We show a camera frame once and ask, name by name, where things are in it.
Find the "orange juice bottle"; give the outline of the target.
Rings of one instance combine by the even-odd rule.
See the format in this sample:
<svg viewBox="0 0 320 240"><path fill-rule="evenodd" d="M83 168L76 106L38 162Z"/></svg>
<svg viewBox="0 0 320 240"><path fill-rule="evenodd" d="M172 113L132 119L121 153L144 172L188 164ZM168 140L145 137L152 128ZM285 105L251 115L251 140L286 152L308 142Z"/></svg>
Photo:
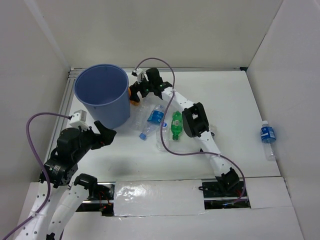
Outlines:
<svg viewBox="0 0 320 240"><path fill-rule="evenodd" d="M135 86L131 85L128 88L129 100L130 103L134 106L138 106L140 104L140 98L138 97L138 90Z"/></svg>

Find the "clear unlabelled plastic bottle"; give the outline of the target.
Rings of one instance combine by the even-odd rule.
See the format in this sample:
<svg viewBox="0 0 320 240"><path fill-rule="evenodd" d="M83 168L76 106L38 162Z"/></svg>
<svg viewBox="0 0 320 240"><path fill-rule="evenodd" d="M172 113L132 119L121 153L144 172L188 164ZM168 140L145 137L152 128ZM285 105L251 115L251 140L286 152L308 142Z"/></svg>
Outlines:
<svg viewBox="0 0 320 240"><path fill-rule="evenodd" d="M142 130L149 117L151 105L149 103L138 106L132 105L130 110L130 127L136 131Z"/></svg>

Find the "green plastic bottle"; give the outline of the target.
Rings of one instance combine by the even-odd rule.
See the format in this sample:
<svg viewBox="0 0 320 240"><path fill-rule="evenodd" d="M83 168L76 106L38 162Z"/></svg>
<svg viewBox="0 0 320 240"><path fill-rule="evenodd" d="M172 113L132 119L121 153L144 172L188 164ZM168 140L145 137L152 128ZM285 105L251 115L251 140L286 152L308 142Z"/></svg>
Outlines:
<svg viewBox="0 0 320 240"><path fill-rule="evenodd" d="M181 112L175 111L172 114L170 130L172 133L172 139L174 141L178 141L181 133L183 132L183 117Z"/></svg>

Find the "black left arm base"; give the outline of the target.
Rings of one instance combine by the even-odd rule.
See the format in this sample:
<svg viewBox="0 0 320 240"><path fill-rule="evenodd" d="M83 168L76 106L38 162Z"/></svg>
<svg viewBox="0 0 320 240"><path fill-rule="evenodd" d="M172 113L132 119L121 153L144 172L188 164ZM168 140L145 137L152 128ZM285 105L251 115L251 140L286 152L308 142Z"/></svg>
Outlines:
<svg viewBox="0 0 320 240"><path fill-rule="evenodd" d="M93 196L85 199L76 212L79 213L99 213L103 217L114 216L114 182L99 182L93 191Z"/></svg>

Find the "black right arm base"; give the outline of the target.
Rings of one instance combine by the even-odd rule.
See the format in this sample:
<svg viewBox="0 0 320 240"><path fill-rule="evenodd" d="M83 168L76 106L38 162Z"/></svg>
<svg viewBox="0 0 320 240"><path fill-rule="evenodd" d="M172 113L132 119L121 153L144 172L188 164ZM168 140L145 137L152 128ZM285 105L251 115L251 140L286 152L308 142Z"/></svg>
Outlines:
<svg viewBox="0 0 320 240"><path fill-rule="evenodd" d="M250 208L251 204L246 191L240 201L232 204L232 202L240 197L244 188L243 186L244 184L241 180L231 190L222 192L219 189L218 182L210 180L203 181L198 190L203 194L204 208L206 210Z"/></svg>

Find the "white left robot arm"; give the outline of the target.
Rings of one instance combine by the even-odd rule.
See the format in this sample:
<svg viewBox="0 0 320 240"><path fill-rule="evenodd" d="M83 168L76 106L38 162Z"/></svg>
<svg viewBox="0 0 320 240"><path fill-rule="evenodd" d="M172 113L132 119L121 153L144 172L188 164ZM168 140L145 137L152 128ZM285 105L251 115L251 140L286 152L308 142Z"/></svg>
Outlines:
<svg viewBox="0 0 320 240"><path fill-rule="evenodd" d="M18 240L57 240L81 203L99 193L98 179L81 173L79 161L90 151L110 145L117 132L95 121L98 133L85 123L64 129L44 163L29 221L22 225Z"/></svg>

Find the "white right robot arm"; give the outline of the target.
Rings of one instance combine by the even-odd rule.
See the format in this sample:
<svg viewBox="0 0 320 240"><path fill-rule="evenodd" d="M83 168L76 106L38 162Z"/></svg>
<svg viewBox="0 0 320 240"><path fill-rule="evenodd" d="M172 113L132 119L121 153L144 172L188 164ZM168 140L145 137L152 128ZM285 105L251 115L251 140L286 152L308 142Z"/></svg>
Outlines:
<svg viewBox="0 0 320 240"><path fill-rule="evenodd" d="M167 103L164 115L167 114L170 106L174 106L182 117L183 130L186 135L193 138L199 145L201 151L190 153L178 153L170 150L164 142L163 134L160 134L160 141L163 148L176 156L207 155L210 165L213 168L217 180L217 188L223 196L230 196L236 189L240 180L243 181L242 197L246 191L245 176L241 169L229 158L222 155L217 144L212 138L209 121L202 103L194 103L176 91L175 83L163 81L157 68L143 70L134 68L131 74L136 77L130 87L130 100L137 104L140 102L138 94L142 98L153 93Z"/></svg>

